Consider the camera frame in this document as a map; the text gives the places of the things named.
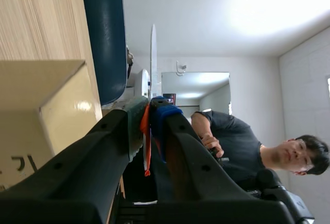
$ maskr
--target cardboard box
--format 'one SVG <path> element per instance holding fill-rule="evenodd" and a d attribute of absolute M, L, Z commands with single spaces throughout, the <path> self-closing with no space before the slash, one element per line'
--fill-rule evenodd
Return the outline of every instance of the cardboard box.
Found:
<path fill-rule="evenodd" d="M 0 190 L 102 118 L 84 0 L 0 0 Z"/>
<path fill-rule="evenodd" d="M 83 61 L 0 61 L 0 185 L 8 188 L 98 121 Z"/>

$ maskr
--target white wall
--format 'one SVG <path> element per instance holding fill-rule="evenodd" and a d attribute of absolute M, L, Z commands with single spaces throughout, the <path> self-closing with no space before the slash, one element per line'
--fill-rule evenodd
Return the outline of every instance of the white wall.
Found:
<path fill-rule="evenodd" d="M 192 114 L 200 110 L 198 106 L 189 106 L 189 107 L 182 106 L 180 107 L 180 109 L 182 110 L 186 118 L 190 118 Z"/>
<path fill-rule="evenodd" d="M 280 58 L 286 138 L 317 135 L 330 143 L 330 28 Z M 291 175 L 293 192 L 301 196 L 316 217 L 330 219 L 330 173 L 303 177 Z"/>
<path fill-rule="evenodd" d="M 200 100 L 200 110 L 211 108 L 212 110 L 229 114 L 230 86 L 229 84 L 219 88 Z"/>
<path fill-rule="evenodd" d="M 284 140 L 277 58 L 158 57 L 159 81 L 162 72 L 176 72 L 177 60 L 187 65 L 187 72 L 229 72 L 233 115 L 247 122 L 265 146 L 276 146 Z M 142 68 L 149 69 L 149 58 L 135 57 L 132 72 Z M 287 173 L 279 175 L 287 185 Z"/>
<path fill-rule="evenodd" d="M 177 99 L 175 105 L 177 106 L 198 106 L 200 101 L 198 99 Z"/>

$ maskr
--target screw hole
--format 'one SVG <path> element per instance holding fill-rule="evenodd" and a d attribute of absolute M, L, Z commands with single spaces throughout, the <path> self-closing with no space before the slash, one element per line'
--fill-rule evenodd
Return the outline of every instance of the screw hole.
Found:
<path fill-rule="evenodd" d="M 61 169 L 62 166 L 63 166 L 62 163 L 56 163 L 56 164 L 54 165 L 54 169 L 55 169 L 55 170 Z"/>
<path fill-rule="evenodd" d="M 210 171 L 211 167 L 209 167 L 208 165 L 204 165 L 204 166 L 202 166 L 202 170 L 203 171 Z"/>

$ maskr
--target orange cloth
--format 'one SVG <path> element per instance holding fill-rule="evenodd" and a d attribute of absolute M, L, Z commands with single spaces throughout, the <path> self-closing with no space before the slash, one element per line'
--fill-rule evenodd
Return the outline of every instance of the orange cloth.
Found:
<path fill-rule="evenodd" d="M 150 138 L 150 123 L 149 123 L 149 110 L 148 104 L 145 108 L 144 115 L 140 124 L 140 131 L 143 133 L 143 158 L 144 158 L 144 176 L 150 175 L 150 160 L 151 160 L 151 138 Z"/>

